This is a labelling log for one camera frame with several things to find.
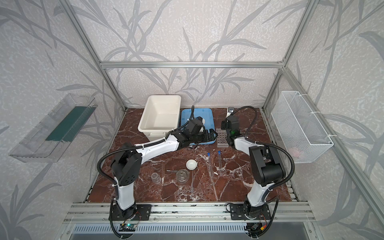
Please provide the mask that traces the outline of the clear test tube rack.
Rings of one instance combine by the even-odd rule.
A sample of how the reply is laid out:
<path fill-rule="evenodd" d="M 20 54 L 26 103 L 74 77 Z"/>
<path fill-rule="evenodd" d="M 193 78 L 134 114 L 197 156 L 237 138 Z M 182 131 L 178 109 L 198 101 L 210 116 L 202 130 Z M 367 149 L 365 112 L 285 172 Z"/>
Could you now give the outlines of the clear test tube rack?
<path fill-rule="evenodd" d="M 218 148 L 227 148 L 229 147 L 229 144 L 226 140 L 227 132 L 226 130 L 216 129 L 216 132 L 218 134 L 216 138 L 216 143 Z"/>

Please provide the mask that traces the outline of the blue capped test tube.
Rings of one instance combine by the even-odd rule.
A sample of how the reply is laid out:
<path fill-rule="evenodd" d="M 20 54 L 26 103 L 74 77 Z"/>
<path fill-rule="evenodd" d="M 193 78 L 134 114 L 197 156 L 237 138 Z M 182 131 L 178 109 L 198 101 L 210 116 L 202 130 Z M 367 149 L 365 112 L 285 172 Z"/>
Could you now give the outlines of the blue capped test tube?
<path fill-rule="evenodd" d="M 222 170 L 222 154 L 221 154 L 221 151 L 218 151 L 218 161 L 219 161 L 219 170 L 221 171 Z"/>
<path fill-rule="evenodd" d="M 207 153 L 207 157 L 208 157 L 209 176 L 210 176 L 210 178 L 212 178 L 212 177 L 213 177 L 213 169 L 212 169 L 212 159 L 211 159 L 211 154 L 210 154 L 210 153 Z"/>

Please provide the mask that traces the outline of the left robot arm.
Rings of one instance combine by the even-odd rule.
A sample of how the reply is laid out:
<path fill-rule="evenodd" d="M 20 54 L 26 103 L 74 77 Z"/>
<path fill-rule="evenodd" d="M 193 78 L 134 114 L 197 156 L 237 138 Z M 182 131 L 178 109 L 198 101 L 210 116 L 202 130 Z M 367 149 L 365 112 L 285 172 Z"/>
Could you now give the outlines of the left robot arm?
<path fill-rule="evenodd" d="M 190 144 L 202 144 L 216 140 L 214 129 L 207 130 L 201 117 L 188 120 L 184 125 L 169 131 L 160 140 L 128 147 L 110 152 L 98 160 L 97 171 L 112 182 L 117 193 L 114 200 L 120 210 L 127 211 L 136 205 L 134 198 L 134 182 L 139 176 L 141 165 L 145 162 L 169 152 L 187 148 Z M 102 170 L 102 163 L 107 158 L 120 154 L 111 164 L 113 176 Z"/>

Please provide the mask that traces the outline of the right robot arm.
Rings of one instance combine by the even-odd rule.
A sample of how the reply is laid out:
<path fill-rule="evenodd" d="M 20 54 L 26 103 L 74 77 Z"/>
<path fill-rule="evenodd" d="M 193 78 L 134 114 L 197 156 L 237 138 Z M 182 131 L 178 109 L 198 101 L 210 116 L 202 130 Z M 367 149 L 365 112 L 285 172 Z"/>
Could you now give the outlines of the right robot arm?
<path fill-rule="evenodd" d="M 229 115 L 222 121 L 227 143 L 250 157 L 254 183 L 247 194 L 244 208 L 247 215 L 267 204 L 266 198 L 276 187 L 285 184 L 295 172 L 293 157 L 283 148 L 269 143 L 252 142 L 240 133 L 240 120 Z"/>

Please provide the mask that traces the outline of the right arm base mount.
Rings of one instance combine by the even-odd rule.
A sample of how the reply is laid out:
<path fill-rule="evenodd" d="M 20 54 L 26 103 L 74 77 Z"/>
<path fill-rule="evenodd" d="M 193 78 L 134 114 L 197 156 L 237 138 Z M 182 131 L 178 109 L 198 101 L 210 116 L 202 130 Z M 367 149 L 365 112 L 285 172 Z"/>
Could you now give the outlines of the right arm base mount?
<path fill-rule="evenodd" d="M 229 204 L 229 213 L 231 214 L 231 220 L 270 220 L 271 211 L 268 204 L 262 206 L 252 207 L 243 204 Z"/>

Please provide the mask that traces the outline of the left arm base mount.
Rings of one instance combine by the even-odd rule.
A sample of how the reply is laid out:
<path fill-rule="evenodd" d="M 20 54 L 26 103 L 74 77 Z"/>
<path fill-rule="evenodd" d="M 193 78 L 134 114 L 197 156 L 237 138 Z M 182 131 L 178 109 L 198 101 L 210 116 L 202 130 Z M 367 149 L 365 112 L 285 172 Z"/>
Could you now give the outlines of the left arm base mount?
<path fill-rule="evenodd" d="M 151 214 L 152 205 L 134 204 L 126 210 L 120 209 L 118 204 L 114 204 L 110 209 L 109 220 L 112 221 L 148 221 Z"/>

